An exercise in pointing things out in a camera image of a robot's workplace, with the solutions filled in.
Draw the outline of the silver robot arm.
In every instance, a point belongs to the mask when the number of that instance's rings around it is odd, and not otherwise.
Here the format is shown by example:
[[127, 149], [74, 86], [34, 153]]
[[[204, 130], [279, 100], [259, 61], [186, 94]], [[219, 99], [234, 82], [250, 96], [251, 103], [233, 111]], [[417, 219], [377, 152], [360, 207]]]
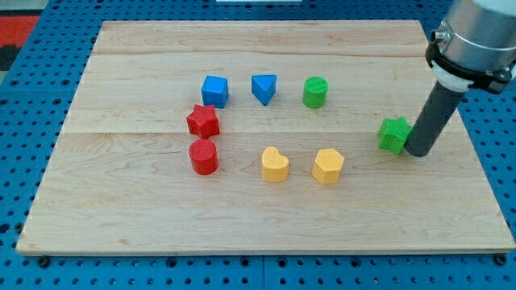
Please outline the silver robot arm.
[[446, 89], [501, 93], [515, 78], [515, 0], [453, 1], [426, 59]]

